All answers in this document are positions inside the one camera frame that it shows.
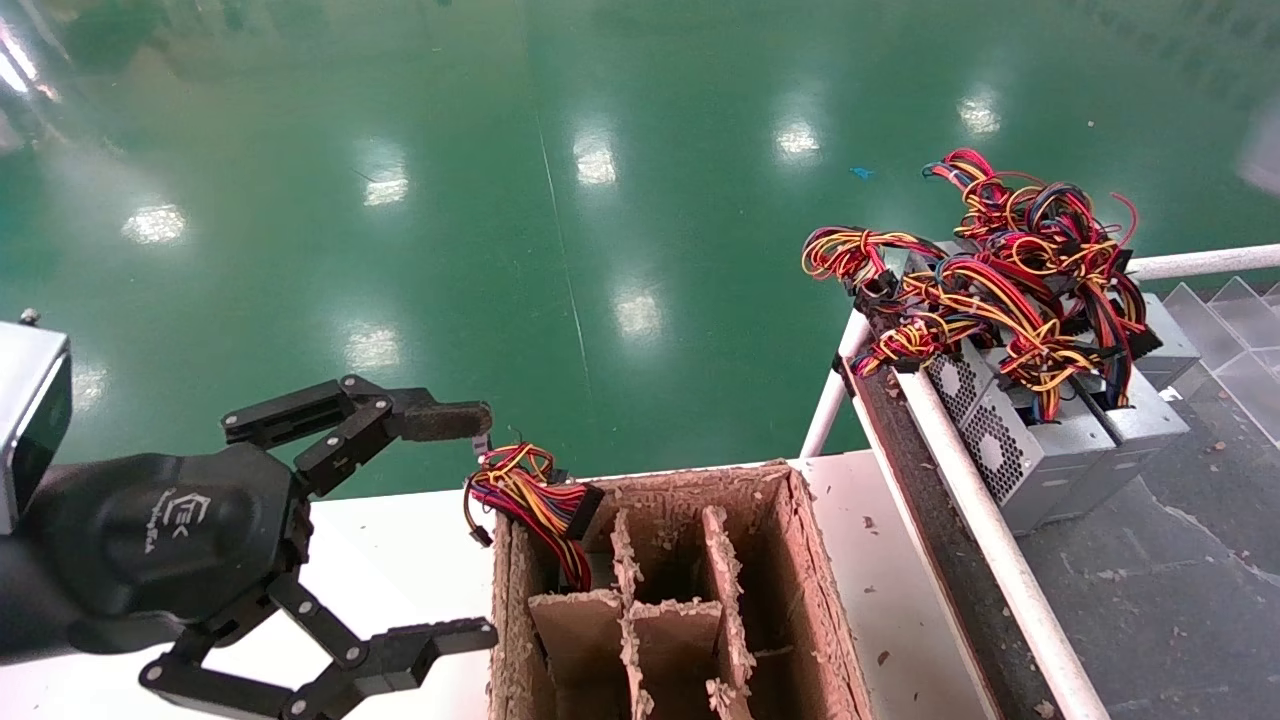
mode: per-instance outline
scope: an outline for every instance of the power supply unit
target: power supply unit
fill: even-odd
[[[1115,443],[1084,400],[1064,398],[1053,423],[1029,424],[1033,395],[997,378],[1004,348],[937,357],[928,366],[943,406],[1014,534],[1039,527]]]
[[[1142,297],[1147,301],[1147,327],[1164,345],[1135,360],[1134,366],[1158,391],[1190,369],[1199,360],[1199,352],[1153,292],[1144,292]]]
[[[1116,447],[1089,468],[1046,521],[1078,518],[1093,510],[1138,477],[1143,466],[1178,436],[1190,430],[1143,373],[1134,372],[1129,378],[1129,406],[1116,410],[1103,410],[1097,401],[1103,389],[1102,378],[1084,375],[1070,382],[1102,421]]]

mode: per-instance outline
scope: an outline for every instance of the clear plastic panel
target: clear plastic panel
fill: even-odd
[[[1262,363],[1262,366],[1271,370],[1271,374],[1277,378],[1277,382],[1280,382],[1280,350],[1258,350],[1253,355],[1256,355],[1258,361]]]
[[[1178,320],[1178,325],[1196,345],[1196,350],[1199,350],[1201,361],[1210,370],[1217,370],[1244,352],[1244,347],[1226,329],[1222,320],[1192,292],[1192,288],[1187,287],[1187,283],[1179,284],[1169,293],[1165,299],[1165,310]]]
[[[1208,306],[1249,350],[1280,347],[1280,318],[1239,277],[1222,286]]]
[[[1267,438],[1280,441],[1280,382],[1254,354],[1242,354],[1215,375]]]

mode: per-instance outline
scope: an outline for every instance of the cardboard box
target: cardboard box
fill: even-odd
[[[595,589],[499,519],[490,720],[870,719],[804,478],[776,462],[599,480]]]

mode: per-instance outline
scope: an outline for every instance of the white pipe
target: white pipe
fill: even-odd
[[[1280,243],[1206,250],[1203,252],[1183,252],[1181,255],[1161,255],[1157,258],[1134,258],[1129,260],[1129,266],[1125,272],[1133,275],[1135,281],[1143,282],[1208,275],[1212,273],[1239,273],[1275,266],[1280,266]]]
[[[858,310],[849,314],[845,324],[845,334],[840,338],[836,352],[841,357],[852,357],[858,348],[867,342],[870,325]],[[822,448],[827,445],[827,436],[831,434],[831,425],[836,423],[836,414],[845,404],[845,383],[835,370],[827,373],[827,384],[822,386],[822,395],[818,397],[818,409],[813,411],[813,420],[809,421],[809,432],[804,436],[804,446],[800,448],[800,457],[817,457],[822,455]]]
[[[924,373],[899,374],[899,386],[906,397],[920,437],[933,452],[943,480],[951,488],[956,509],[968,521],[973,539],[982,550],[991,574],[1005,596],[1014,620],[1023,630],[1027,644],[1048,683],[1057,708],[1066,720],[1105,720],[1106,707],[1085,675],[1080,660],[1071,650],[1066,633],[1044,600],[1036,575],[1027,565],[1009,525],[987,492],[969,452],[947,418],[946,407]]]

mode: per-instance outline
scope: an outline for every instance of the black connector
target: black connector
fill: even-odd
[[[919,357],[899,357],[897,360],[891,360],[890,366],[900,373],[915,373],[924,365],[924,360]]]
[[[831,372],[836,373],[840,382],[845,383],[845,392],[849,397],[858,395],[858,388],[854,387],[854,378],[849,377],[849,372],[845,370],[845,359],[838,352],[831,359]]]
[[[484,529],[480,525],[476,525],[475,529],[467,534],[471,536],[471,538],[475,539],[477,543],[480,543],[480,547],[493,546],[493,538],[489,536],[489,530]]]
[[[564,538],[571,541],[580,541],[582,536],[586,534],[586,529],[591,527],[591,518],[595,518],[595,511],[600,507],[600,501],[604,500],[604,491],[590,484],[584,483],[586,488],[586,495],[582,496],[582,502],[577,503],[577,510],[573,512],[573,518],[568,521],[568,528],[564,529]]]
[[[1084,313],[1076,313],[1075,315],[1062,320],[1062,332],[1065,334],[1076,336],[1087,333],[1091,329],[1093,329],[1093,327],[1089,325],[1089,316]]]
[[[1121,250],[1120,252],[1116,252],[1116,261],[1114,265],[1111,265],[1111,273],[1123,275],[1125,270],[1129,268],[1130,258],[1133,258],[1133,250],[1125,249]]]
[[[1156,333],[1151,332],[1151,328],[1144,328],[1140,333],[1129,336],[1129,355],[1134,360],[1138,360],[1139,357],[1151,355],[1153,350],[1164,345]]]
[[[1044,286],[1059,297],[1075,292],[1075,288],[1080,287],[1080,279],[1075,275],[1050,275],[1044,278]]]
[[[883,273],[867,281],[863,288],[873,297],[893,297],[897,295],[897,275],[893,274],[893,270],[886,269]]]

